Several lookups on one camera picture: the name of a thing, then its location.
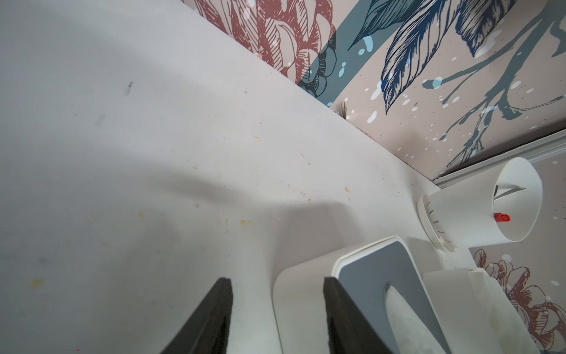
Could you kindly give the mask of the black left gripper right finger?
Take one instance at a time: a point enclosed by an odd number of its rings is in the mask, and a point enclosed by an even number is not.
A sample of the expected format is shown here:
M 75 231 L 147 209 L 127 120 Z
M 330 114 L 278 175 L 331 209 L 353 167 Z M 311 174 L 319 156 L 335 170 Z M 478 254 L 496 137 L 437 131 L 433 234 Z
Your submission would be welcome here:
M 324 278 L 323 293 L 330 353 L 391 353 L 337 278 Z

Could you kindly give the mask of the grey tissue box lid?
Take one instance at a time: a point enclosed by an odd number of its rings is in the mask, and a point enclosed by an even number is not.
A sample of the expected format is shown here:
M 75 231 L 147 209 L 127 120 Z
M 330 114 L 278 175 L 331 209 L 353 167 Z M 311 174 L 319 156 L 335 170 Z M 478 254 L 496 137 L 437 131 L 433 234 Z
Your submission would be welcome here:
M 343 256 L 333 277 L 391 352 L 451 352 L 415 262 L 399 237 Z

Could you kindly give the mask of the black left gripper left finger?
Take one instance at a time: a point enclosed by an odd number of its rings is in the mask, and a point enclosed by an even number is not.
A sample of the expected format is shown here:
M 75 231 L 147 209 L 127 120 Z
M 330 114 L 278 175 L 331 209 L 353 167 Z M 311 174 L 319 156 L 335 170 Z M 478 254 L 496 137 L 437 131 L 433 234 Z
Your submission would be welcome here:
M 221 277 L 162 352 L 225 353 L 228 347 L 232 305 L 231 280 Z

